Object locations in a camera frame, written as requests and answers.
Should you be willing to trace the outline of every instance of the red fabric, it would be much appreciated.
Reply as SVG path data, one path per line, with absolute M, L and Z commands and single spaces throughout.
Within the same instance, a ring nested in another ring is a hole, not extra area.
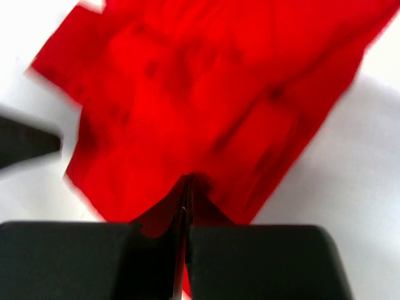
M 108 0 L 76 6 L 32 68 L 82 104 L 67 174 L 108 221 L 180 175 L 249 223 L 349 87 L 399 0 Z

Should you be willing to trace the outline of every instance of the black object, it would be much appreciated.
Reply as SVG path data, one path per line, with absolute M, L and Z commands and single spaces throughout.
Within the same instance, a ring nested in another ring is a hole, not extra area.
M 0 169 L 60 150 L 57 134 L 0 116 Z
M 0 117 L 0 169 L 59 138 Z M 0 225 L 1 300 L 350 300 L 332 239 L 315 226 L 237 226 L 183 176 L 129 224 Z

